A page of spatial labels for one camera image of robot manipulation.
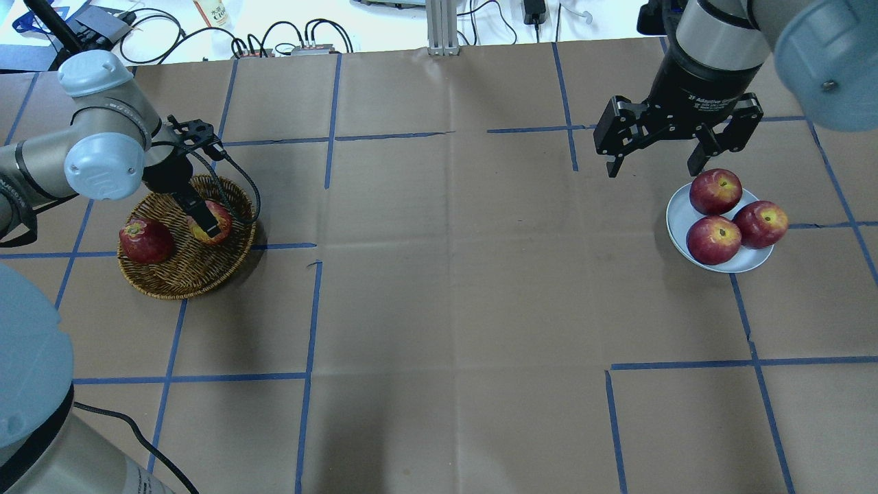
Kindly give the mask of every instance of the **red apple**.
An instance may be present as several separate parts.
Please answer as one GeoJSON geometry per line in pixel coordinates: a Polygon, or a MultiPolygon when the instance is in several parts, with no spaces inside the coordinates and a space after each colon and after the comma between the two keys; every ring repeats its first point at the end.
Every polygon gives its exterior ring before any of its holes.
{"type": "Polygon", "coordinates": [[[174,237],[156,220],[134,218],[119,230],[122,251],[135,263],[156,264],[174,253],[174,237]]]}
{"type": "Polygon", "coordinates": [[[705,216],[686,233],[692,257],[705,265],[718,265],[735,257],[741,248],[741,230],[722,216],[705,216]]]}
{"type": "Polygon", "coordinates": [[[741,230],[741,244],[751,249],[774,245],[789,228],[787,214],[770,200],[757,200],[742,207],[734,222],[741,230]]]}
{"type": "Polygon", "coordinates": [[[198,226],[198,223],[195,222],[195,218],[192,218],[191,216],[186,216],[186,224],[189,225],[189,231],[192,232],[192,236],[197,238],[201,243],[216,245],[217,243],[226,240],[226,237],[228,237],[228,234],[232,231],[232,216],[219,203],[213,202],[212,200],[206,200],[205,204],[207,205],[207,208],[210,209],[211,213],[213,213],[213,217],[217,219],[219,234],[211,238],[201,229],[201,227],[198,226]]]}
{"type": "Polygon", "coordinates": [[[738,176],[722,168],[703,171],[689,188],[689,202],[701,214],[723,214],[734,208],[744,188],[738,176]]]}

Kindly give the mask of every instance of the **connector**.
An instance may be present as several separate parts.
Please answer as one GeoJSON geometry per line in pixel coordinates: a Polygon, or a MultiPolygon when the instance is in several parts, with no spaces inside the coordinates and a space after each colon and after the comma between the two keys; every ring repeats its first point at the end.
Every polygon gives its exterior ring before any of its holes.
{"type": "Polygon", "coordinates": [[[523,0],[524,24],[540,25],[546,21],[545,0],[523,0]]]}

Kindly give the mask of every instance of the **plate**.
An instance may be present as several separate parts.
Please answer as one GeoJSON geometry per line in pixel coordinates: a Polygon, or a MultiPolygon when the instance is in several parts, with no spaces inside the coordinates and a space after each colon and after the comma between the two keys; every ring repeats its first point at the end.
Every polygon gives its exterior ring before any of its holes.
{"type": "MultiPolygon", "coordinates": [[[[673,242],[673,246],[680,251],[680,254],[694,264],[714,272],[746,272],[755,269],[762,263],[766,262],[766,259],[768,259],[768,256],[770,256],[774,250],[773,245],[770,245],[765,249],[741,247],[741,249],[738,250],[738,253],[735,254],[734,258],[718,265],[705,265],[696,261],[692,257],[692,254],[689,253],[689,248],[686,246],[686,233],[689,232],[689,229],[695,224],[695,222],[703,218],[705,215],[695,211],[695,208],[692,207],[692,203],[689,202],[689,188],[691,186],[692,184],[689,183],[680,187],[680,189],[673,194],[671,200],[668,201],[667,211],[665,212],[667,233],[671,236],[671,242],[673,242]]],[[[735,217],[735,213],[737,213],[742,207],[757,200],[756,196],[751,194],[747,189],[744,189],[741,201],[739,201],[731,211],[723,214],[723,216],[731,220],[735,217]]]]}

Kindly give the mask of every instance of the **wicker basket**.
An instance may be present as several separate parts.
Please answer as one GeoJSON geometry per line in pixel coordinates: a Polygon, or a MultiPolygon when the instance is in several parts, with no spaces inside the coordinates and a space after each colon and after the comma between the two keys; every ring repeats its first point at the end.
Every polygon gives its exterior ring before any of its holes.
{"type": "MultiPolygon", "coordinates": [[[[247,194],[231,180],[219,177],[235,212],[244,218],[255,213],[247,194]]],[[[192,186],[205,199],[222,204],[217,186],[209,175],[192,177],[192,186]]],[[[134,208],[133,218],[150,218],[164,223],[174,236],[176,250],[164,262],[138,264],[119,245],[117,257],[125,279],[143,294],[163,300],[179,300],[205,294],[228,279],[250,252],[256,225],[233,221],[232,231],[222,243],[206,245],[196,240],[186,225],[186,216],[170,196],[150,193],[134,208]]]]}

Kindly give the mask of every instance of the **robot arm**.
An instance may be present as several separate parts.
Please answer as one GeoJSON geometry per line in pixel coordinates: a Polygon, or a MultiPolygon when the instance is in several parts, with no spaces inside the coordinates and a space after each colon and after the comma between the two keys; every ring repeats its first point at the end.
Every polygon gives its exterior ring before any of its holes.
{"type": "Polygon", "coordinates": [[[163,123],[133,76],[110,52],[69,58],[58,72],[76,102],[71,125],[59,132],[0,148],[0,238],[24,224],[30,232],[0,245],[36,239],[36,214],[76,196],[119,200],[141,180],[169,193],[211,236],[219,227],[189,184],[184,137],[163,123]],[[155,145],[153,142],[166,142],[155,145]]]}
{"type": "Polygon", "coordinates": [[[610,177],[655,141],[697,139],[693,176],[711,157],[743,149],[763,116],[745,91],[772,50],[781,81],[817,124],[878,127],[873,0],[650,0],[637,29],[666,34],[668,49],[649,96],[639,104],[612,97],[594,131],[610,177]]]}

